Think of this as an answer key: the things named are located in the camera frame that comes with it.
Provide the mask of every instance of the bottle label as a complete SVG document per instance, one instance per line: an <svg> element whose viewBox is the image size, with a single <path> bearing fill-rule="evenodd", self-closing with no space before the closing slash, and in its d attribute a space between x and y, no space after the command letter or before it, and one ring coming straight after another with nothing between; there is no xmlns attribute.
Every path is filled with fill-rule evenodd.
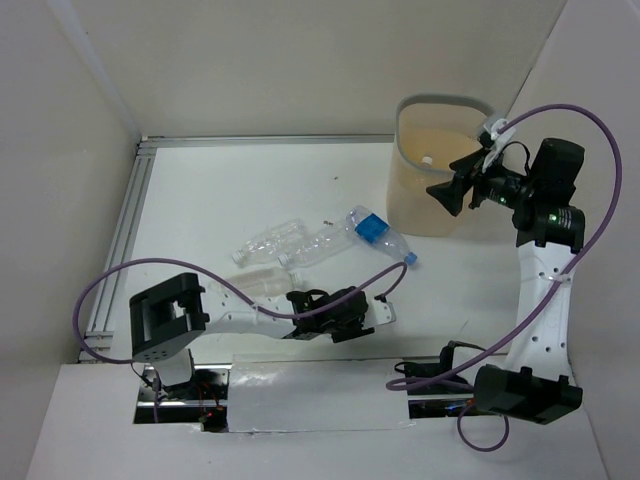
<svg viewBox="0 0 640 480"><path fill-rule="evenodd" d="M388 230L387 222L374 213L362 220L356 227L356 233L369 243L376 243Z"/></svg>

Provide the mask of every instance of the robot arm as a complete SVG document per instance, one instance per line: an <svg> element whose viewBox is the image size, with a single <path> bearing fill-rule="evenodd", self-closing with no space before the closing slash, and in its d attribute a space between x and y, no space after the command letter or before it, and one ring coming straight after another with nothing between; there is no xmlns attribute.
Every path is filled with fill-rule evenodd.
<svg viewBox="0 0 640 480"><path fill-rule="evenodd" d="M265 299L279 314L295 316L325 307L354 290L333 295L321 290L289 292ZM195 273L183 273L131 298L132 358L151 363L163 385L175 387L191 381L193 360L187 346L210 333L253 333L275 339L312 340L330 335L334 343L374 332L395 321L393 305L383 299L367 302L364 292L326 311L304 318L278 318L258 311L221 289L205 290Z"/></svg>
<svg viewBox="0 0 640 480"><path fill-rule="evenodd" d="M461 373L470 382L476 373L472 383L479 410L546 424L582 402L582 390L569 385L566 340L573 271L563 270L584 242L584 214L569 205L584 149L566 140L545 139L531 168L521 175L502 165L506 142L496 138L496 132L504 122L495 125L485 126L480 150L450 165L453 180L429 187L427 193L454 216L471 189L471 209L489 199L513 210L521 271L518 323L540 304L553 282L562 283L536 321L513 341L501 366ZM512 129L505 134L510 138ZM453 354L450 358L443 370L462 363Z"/></svg>

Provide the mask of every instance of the crushed plastic bottle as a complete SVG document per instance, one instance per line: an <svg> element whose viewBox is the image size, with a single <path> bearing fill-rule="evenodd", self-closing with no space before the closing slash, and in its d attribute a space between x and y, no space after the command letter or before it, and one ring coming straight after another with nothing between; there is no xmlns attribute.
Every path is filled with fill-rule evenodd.
<svg viewBox="0 0 640 480"><path fill-rule="evenodd" d="M373 248L391 258L413 265L418 256L411 251L404 237L369 209L358 205L349 212L346 228Z"/></svg>
<svg viewBox="0 0 640 480"><path fill-rule="evenodd" d="M227 278L227 280L250 297L284 295L302 288L304 283L299 273L290 273L280 267L261 268L260 270L235 275ZM224 289L217 282L213 282L213 284Z"/></svg>
<svg viewBox="0 0 640 480"><path fill-rule="evenodd" d="M231 257L239 267L273 262L307 235L307 227L302 220L291 220L256 235Z"/></svg>
<svg viewBox="0 0 640 480"><path fill-rule="evenodd" d="M314 235L298 242L280 255L278 261L286 268L315 265L354 244L344 221L329 225Z"/></svg>

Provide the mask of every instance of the white table surface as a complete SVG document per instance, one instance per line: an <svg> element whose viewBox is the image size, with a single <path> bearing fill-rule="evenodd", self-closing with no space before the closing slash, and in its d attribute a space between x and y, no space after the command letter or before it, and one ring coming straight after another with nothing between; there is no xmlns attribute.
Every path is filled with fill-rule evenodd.
<svg viewBox="0 0 640 480"><path fill-rule="evenodd" d="M133 258L171 256L232 275L237 269L228 253L269 225L301 217L317 229L358 203L384 216L390 157L389 144L159 150ZM497 206L483 206L468 220L451 238L409 238L420 268L390 297L395 325L337 346L210 335L192 344L196 361L391 358L437 354L451 338L480 344L498 339L515 323L515 233L509 212ZM378 252L354 247L303 273L311 286L332 290L389 263ZM112 311L120 323L113 356L130 356L128 296L179 272L167 266L129 272ZM513 421L507 444L482 454L461 442L451 418L392 430L259 435L134 425L138 382L126 366L63 366L28 480L606 479L584 408L544 427ZM499 418L472 417L464 428L472 441L487 445L504 427Z"/></svg>
<svg viewBox="0 0 640 480"><path fill-rule="evenodd" d="M318 143L158 149L132 258L173 257L223 276L240 270L230 258L253 235L296 217L310 230L355 205L386 216L389 143ZM449 238L407 237L419 256L389 297L394 325L333 345L253 335L208 335L192 343L198 363L260 359L381 358L437 355L450 339L489 345L515 326L519 266L510 212L486 202ZM358 285L392 263L358 245L300 269L310 288ZM131 269L112 309L112 356L130 358L127 299L183 269ZM370 287L370 297L392 279Z"/></svg>

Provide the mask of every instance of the plastic bin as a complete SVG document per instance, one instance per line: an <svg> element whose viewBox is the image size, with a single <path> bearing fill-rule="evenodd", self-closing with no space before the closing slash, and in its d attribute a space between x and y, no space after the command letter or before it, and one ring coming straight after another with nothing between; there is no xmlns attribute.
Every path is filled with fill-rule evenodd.
<svg viewBox="0 0 640 480"><path fill-rule="evenodd" d="M387 218L407 235L443 237L465 217L452 217L426 188L453 177L449 164L480 148L478 130L494 110L470 97L418 94L400 102L387 189Z"/></svg>

